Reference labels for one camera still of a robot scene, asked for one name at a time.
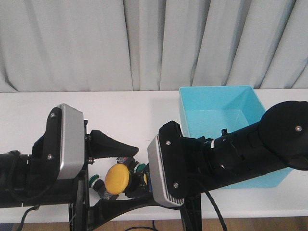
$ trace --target white curtain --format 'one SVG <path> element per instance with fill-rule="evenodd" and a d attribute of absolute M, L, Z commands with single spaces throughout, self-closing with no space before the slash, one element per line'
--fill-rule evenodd
<path fill-rule="evenodd" d="M 0 1 L 0 92 L 308 87 L 307 0 Z"/>

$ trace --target light blue bin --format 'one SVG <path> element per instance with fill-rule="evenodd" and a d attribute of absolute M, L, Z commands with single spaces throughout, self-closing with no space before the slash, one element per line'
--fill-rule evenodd
<path fill-rule="evenodd" d="M 265 113 L 250 86 L 180 88 L 180 118 L 186 137 L 217 138 L 226 128 L 233 132 L 260 121 Z M 225 188 L 276 187 L 291 171 L 281 169 Z"/>

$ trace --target yellow knob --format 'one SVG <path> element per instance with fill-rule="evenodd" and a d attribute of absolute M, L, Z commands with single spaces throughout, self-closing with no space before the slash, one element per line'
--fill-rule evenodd
<path fill-rule="evenodd" d="M 107 172 L 105 186 L 108 192 L 118 195 L 129 183 L 129 170 L 124 164 L 113 165 Z"/>

